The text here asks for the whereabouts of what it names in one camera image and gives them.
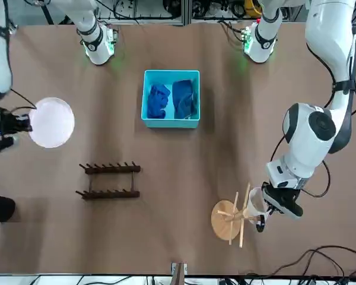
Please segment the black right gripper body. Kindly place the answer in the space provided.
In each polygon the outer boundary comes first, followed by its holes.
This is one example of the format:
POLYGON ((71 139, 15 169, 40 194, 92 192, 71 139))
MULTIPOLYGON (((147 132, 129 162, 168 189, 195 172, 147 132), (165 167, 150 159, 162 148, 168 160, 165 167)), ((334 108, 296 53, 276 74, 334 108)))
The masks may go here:
POLYGON ((18 126, 17 116, 0 107, 0 153, 18 143, 15 135, 18 132, 16 126, 18 126))

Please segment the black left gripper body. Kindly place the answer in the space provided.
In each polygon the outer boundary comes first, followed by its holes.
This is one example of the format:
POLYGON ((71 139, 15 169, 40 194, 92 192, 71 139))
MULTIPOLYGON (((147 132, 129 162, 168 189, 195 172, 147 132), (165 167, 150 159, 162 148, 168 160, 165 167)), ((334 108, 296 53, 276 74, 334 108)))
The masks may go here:
POLYGON ((265 202, 276 206, 278 209, 276 212, 293 219, 299 219, 303 216, 303 209, 296 203, 299 194, 299 189, 274 188, 267 182, 262 184, 262 196, 265 202))

